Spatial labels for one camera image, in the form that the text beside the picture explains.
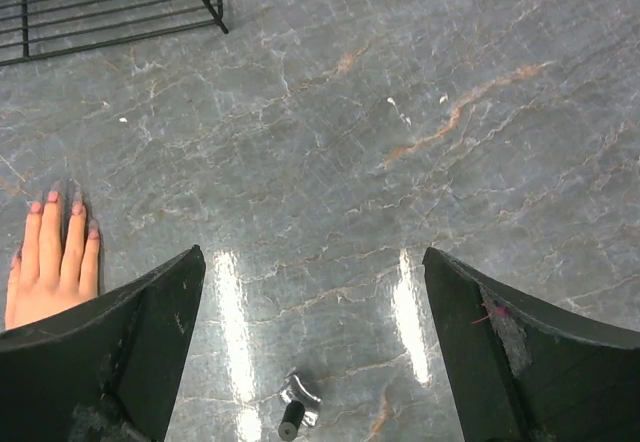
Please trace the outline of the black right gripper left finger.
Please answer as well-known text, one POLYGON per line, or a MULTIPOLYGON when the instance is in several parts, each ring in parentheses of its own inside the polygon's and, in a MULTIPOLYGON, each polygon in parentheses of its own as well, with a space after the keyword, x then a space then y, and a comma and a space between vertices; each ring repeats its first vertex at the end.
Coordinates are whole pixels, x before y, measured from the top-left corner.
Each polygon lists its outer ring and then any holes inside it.
POLYGON ((96 299, 2 333, 2 440, 163 440, 205 270, 193 246, 96 299))

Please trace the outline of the glitter nail polish bottle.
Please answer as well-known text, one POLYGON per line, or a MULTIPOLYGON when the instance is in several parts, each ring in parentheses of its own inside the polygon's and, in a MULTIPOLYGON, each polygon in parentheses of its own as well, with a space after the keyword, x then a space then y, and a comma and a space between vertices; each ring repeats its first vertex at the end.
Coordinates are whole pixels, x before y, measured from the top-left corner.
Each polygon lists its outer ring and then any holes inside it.
POLYGON ((317 426, 322 408, 322 398, 316 382, 305 373, 294 371, 284 378, 278 392, 284 413, 277 432, 282 441, 293 441, 302 428, 317 426))

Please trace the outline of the person's left hand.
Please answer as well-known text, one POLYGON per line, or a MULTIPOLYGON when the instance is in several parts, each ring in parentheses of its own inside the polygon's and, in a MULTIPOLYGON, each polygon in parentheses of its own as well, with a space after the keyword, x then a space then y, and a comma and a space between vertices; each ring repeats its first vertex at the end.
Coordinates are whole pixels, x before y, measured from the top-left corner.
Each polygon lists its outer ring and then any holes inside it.
POLYGON ((76 189, 70 210, 62 189, 30 204, 19 251, 9 271, 6 330, 46 319, 99 295, 101 233, 83 193, 76 189))

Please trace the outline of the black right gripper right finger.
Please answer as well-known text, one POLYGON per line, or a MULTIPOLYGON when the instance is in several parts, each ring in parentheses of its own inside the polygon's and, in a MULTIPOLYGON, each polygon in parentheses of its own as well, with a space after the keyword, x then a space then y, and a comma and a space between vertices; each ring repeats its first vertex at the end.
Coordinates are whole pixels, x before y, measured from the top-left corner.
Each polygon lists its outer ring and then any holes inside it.
POLYGON ((425 283, 467 441, 636 441, 639 334, 428 248, 425 283))

